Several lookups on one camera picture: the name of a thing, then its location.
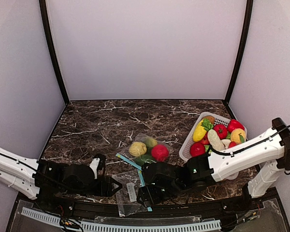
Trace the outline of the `small clear zip bag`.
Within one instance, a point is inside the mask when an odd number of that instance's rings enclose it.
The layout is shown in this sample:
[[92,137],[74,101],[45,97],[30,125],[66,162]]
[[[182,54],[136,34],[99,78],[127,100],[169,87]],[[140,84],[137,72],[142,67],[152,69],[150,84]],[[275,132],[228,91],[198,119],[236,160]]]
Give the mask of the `small clear zip bag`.
[[138,170],[132,170],[112,176],[123,187],[116,193],[116,203],[120,217],[127,217],[140,212],[152,212],[151,207],[144,207],[137,202],[138,189],[142,186]]

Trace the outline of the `dark green toy pepper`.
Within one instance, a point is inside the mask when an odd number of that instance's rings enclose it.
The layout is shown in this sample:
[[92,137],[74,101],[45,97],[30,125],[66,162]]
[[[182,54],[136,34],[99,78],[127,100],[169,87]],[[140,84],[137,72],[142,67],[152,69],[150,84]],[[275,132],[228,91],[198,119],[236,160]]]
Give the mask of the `dark green toy pepper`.
[[142,155],[138,158],[140,162],[155,163],[156,160],[151,155]]

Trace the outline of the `large clear zip bag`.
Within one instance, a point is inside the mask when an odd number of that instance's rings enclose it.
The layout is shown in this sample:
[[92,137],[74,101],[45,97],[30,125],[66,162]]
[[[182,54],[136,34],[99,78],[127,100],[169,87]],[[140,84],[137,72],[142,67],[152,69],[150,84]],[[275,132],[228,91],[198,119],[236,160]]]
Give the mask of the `large clear zip bag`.
[[127,146],[119,151],[118,155],[142,166],[160,161],[168,162],[173,151],[172,147],[166,142],[139,133],[134,141],[129,142]]

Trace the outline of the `white toy radish green leaves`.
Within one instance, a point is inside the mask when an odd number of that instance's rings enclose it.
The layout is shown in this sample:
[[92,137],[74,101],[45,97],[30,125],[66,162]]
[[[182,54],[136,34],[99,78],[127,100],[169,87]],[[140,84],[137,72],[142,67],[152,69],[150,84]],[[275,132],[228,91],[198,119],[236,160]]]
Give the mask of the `white toy radish green leaves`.
[[217,132],[214,130],[214,126],[210,120],[208,118],[204,118],[201,125],[207,131],[207,138],[212,148],[216,151],[224,150],[225,146],[219,138]]

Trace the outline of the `red toy apple large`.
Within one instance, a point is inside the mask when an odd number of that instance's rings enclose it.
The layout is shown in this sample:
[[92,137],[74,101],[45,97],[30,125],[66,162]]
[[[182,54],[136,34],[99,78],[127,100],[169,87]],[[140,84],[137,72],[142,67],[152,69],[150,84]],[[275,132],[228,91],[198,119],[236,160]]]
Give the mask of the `red toy apple large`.
[[166,146],[162,144],[158,144],[154,146],[151,150],[151,156],[156,160],[156,161],[166,161],[168,156],[169,156],[169,150]]

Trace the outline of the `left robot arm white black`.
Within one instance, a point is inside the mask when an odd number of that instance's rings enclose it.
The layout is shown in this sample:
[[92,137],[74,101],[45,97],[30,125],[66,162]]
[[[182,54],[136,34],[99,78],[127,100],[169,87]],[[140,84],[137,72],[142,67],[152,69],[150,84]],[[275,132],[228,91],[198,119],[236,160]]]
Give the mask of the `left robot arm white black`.
[[0,147],[0,181],[31,200],[47,195],[111,197],[122,184],[105,175],[105,156],[89,165],[57,163],[19,156]]

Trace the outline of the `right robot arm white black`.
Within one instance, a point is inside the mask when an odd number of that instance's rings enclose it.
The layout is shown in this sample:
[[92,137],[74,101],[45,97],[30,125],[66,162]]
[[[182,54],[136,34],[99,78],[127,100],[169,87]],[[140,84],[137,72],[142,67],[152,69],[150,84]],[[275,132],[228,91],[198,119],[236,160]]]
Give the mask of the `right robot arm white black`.
[[144,164],[145,185],[138,190],[137,202],[145,207],[159,204],[182,191],[205,190],[228,176],[263,163],[259,173],[242,188],[243,198],[235,206],[248,207],[251,199],[262,197],[283,172],[290,173],[290,125],[281,118],[261,135],[217,151],[190,158],[183,166],[165,162]]

